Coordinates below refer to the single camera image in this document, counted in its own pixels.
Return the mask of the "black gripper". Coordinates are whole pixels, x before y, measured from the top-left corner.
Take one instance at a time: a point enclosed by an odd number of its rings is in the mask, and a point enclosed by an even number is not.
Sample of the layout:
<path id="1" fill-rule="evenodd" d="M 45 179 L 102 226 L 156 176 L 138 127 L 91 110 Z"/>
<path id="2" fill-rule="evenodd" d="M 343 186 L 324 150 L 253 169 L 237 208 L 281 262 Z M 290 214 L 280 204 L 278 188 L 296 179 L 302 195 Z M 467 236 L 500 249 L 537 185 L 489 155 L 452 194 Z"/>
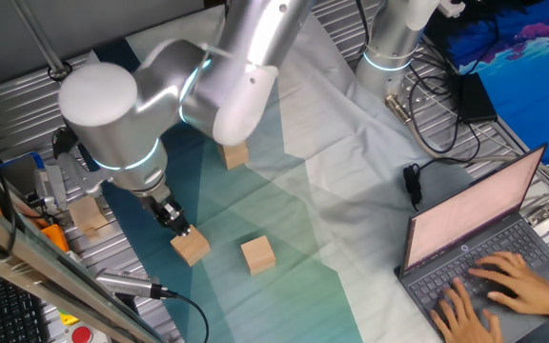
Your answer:
<path id="1" fill-rule="evenodd" d="M 163 227 L 169 227 L 177 236 L 186 236 L 191 232 L 191 224 L 182 214 L 182 207 L 174 198 L 156 200 L 150 197 L 149 200 L 154 217 Z"/>

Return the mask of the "person's left hand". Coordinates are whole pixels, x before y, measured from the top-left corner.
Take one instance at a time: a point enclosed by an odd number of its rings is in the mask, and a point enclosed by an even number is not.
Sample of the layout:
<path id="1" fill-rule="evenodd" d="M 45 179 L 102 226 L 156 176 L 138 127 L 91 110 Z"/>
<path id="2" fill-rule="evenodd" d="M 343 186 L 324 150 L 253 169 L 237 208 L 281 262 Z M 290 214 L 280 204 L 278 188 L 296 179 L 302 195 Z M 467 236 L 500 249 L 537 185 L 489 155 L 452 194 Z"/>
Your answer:
<path id="1" fill-rule="evenodd" d="M 445 320 L 435 310 L 430 315 L 445 343 L 502 343 L 503 335 L 499 318 L 483 311 L 487 318 L 488 327 L 485 328 L 478 319 L 469 294 L 458 278 L 453 280 L 454 289 L 445 288 L 444 295 L 454 305 L 451 307 L 444 299 L 438 301 L 437 309 L 443 313 Z"/>

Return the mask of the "person's right hand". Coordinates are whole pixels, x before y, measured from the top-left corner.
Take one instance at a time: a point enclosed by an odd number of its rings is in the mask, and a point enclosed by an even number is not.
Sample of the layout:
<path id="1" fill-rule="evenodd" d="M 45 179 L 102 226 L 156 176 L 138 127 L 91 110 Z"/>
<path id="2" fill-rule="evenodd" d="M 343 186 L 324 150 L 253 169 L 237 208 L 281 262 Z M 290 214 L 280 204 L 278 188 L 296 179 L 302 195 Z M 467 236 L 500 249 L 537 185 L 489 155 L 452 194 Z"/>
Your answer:
<path id="1" fill-rule="evenodd" d="M 491 291 L 487 296 L 517 313 L 549 315 L 549 283 L 532 272 L 520 254 L 494 252 L 476 262 L 469 274 L 510 290 L 512 297 Z"/>

